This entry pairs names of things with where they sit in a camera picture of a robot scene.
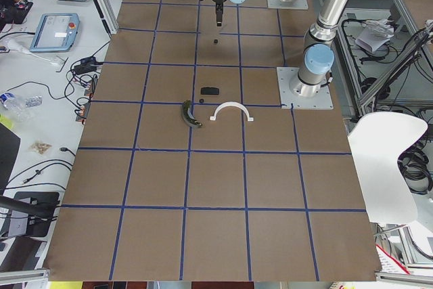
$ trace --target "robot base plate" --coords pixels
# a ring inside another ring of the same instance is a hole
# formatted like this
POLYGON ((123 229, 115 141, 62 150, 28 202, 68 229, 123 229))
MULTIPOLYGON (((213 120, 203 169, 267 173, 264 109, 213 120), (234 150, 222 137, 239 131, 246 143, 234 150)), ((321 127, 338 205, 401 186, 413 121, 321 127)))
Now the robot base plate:
POLYGON ((331 95, 328 86, 320 88, 314 97, 300 97, 290 91, 290 79, 298 73, 299 68, 295 67, 277 67, 279 98, 281 108, 296 110, 332 110, 331 95))

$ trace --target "white table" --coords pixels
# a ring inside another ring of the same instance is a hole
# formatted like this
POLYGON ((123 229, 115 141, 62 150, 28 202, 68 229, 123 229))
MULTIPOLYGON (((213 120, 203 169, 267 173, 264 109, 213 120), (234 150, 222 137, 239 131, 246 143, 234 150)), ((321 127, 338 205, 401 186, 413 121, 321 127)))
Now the white table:
MULTIPOLYGON (((99 19, 97 10, 92 0, 85 2, 75 1, 58 1, 58 0, 30 0, 34 3, 29 11, 24 24, 15 25, 11 30, 10 25, 6 25, 3 29, 8 32, 27 31, 34 32, 37 28, 42 14, 52 13, 77 13, 80 18, 80 26, 74 45, 71 50, 65 53, 40 53, 44 58, 54 58, 59 55, 62 58, 69 57, 66 65, 61 72, 56 72, 58 66, 52 66, 49 62, 25 55, 17 51, 0 54, 0 91, 5 91, 11 87, 15 87, 26 81, 36 81, 49 86, 52 94, 55 97, 61 97, 64 94, 64 89, 68 81, 65 74, 69 70, 71 63, 81 58, 90 56, 98 50, 104 43, 109 41, 109 37, 99 19)), ((122 0, 110 0, 111 6, 116 16, 119 13, 122 0)), ((12 35, 16 40, 30 47, 32 35, 12 35)), ((98 61, 103 61, 108 46, 105 46, 96 55, 98 61)), ((76 99, 83 96, 84 89, 78 85, 74 85, 76 91, 70 96, 70 99, 75 102, 76 99)), ((83 132, 81 123, 75 122, 76 115, 75 107, 66 99, 54 100, 51 99, 44 86, 29 84, 11 91, 14 94, 24 97, 32 95, 42 95, 43 104, 36 108, 31 108, 35 117, 24 123, 16 123, 13 131, 21 138, 20 151, 18 152, 17 161, 12 172, 12 176, 27 167, 38 162, 59 158, 73 162, 73 155, 68 152, 59 151, 60 147, 67 147, 73 152, 76 152, 78 143, 83 132), (49 143, 52 147, 49 151, 40 155, 29 150, 29 147, 35 141, 49 143)), ((5 114, 5 109, 0 107, 0 114, 5 114)), ((24 173, 17 179, 13 180, 9 186, 19 186, 21 181, 27 177, 31 177, 35 173, 35 169, 39 169, 44 165, 37 166, 28 172, 24 173)), ((66 187, 69 171, 60 165, 51 166, 44 170, 41 175, 35 177, 28 184, 37 183, 56 183, 66 187)), ((14 197, 14 194, 19 191, 40 191, 40 192, 60 192, 60 200, 63 198, 63 192, 59 187, 54 185, 38 185, 34 187, 25 187, 17 190, 6 190, 5 196, 14 197)), ((49 241, 51 239, 55 222, 51 223, 49 233, 44 238, 38 240, 49 241)), ((42 267, 43 260, 47 253, 47 245, 44 249, 41 258, 37 264, 37 268, 42 267)), ((0 252, 0 261, 7 254, 9 246, 3 252, 0 252)))

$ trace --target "metal mounting plate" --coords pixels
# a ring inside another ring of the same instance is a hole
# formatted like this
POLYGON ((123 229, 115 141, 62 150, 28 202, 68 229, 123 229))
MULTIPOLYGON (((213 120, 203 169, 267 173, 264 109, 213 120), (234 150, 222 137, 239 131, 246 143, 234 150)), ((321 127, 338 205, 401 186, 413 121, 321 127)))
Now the metal mounting plate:
POLYGON ((295 0, 293 3, 286 3, 280 0, 268 0, 268 8, 307 10, 309 5, 306 0, 295 0))
POLYGON ((293 94, 289 89, 290 79, 298 73, 299 68, 295 67, 277 67, 279 98, 281 108, 296 110, 332 110, 331 94, 328 86, 320 88, 314 97, 300 97, 293 94))

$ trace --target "white chair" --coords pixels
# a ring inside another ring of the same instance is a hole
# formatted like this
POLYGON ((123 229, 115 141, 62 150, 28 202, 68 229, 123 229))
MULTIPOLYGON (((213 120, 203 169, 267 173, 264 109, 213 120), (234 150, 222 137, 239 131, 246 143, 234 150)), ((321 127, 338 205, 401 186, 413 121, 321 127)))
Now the white chair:
POLYGON ((418 212, 397 159, 426 132, 420 118, 396 112, 363 116, 348 136, 370 222, 403 225, 418 212))

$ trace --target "water bottle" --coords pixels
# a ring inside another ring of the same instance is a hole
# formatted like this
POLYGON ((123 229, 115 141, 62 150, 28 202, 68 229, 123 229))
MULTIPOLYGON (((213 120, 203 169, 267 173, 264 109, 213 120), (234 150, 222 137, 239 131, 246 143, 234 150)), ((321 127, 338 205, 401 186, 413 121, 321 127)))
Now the water bottle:
POLYGON ((31 117, 26 107, 26 101, 19 96, 12 93, 2 93, 0 95, 0 102, 6 110, 12 113, 18 122, 26 121, 31 117))

